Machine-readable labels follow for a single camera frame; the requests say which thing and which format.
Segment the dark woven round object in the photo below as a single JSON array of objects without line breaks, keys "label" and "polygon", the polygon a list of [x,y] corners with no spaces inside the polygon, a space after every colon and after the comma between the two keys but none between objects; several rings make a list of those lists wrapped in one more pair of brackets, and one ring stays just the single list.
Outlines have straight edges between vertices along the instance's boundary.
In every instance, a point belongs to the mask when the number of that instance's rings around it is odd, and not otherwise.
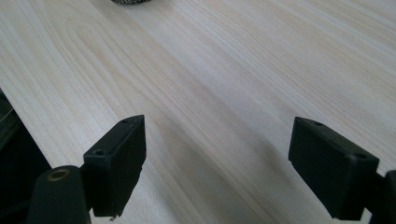
[{"label": "dark woven round object", "polygon": [[111,0],[112,2],[120,5],[139,5],[150,0]]}]

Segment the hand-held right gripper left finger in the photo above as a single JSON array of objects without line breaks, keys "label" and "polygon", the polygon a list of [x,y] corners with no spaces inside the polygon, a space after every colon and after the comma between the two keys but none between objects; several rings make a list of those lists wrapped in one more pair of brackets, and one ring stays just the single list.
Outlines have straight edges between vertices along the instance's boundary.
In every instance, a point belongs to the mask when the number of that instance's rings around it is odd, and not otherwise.
[{"label": "hand-held right gripper left finger", "polygon": [[121,216],[146,157],[143,115],[119,121],[83,155],[83,182],[96,217]]}]

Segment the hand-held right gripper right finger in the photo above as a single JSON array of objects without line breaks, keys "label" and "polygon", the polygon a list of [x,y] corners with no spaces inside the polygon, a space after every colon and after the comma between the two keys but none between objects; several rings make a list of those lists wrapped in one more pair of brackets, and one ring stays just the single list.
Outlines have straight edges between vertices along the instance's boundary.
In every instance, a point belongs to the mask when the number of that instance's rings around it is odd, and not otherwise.
[{"label": "hand-held right gripper right finger", "polygon": [[379,158],[320,122],[297,117],[288,159],[331,217],[361,218]]}]

